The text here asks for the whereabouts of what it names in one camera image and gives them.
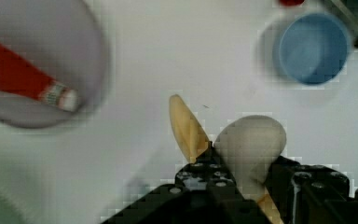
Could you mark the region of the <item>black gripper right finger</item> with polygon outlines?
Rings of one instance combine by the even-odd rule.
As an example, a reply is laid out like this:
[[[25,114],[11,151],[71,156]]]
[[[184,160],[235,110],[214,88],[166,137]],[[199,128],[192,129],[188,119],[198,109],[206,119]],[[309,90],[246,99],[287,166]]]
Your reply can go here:
[[[358,191],[350,196],[350,180],[339,171],[280,156],[265,186],[284,224],[358,224]]]

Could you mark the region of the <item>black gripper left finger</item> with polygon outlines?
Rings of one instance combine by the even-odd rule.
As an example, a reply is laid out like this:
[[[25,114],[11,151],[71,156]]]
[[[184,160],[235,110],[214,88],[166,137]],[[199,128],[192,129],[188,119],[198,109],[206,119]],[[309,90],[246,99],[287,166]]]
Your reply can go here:
[[[270,224],[213,146],[161,185],[101,224]]]

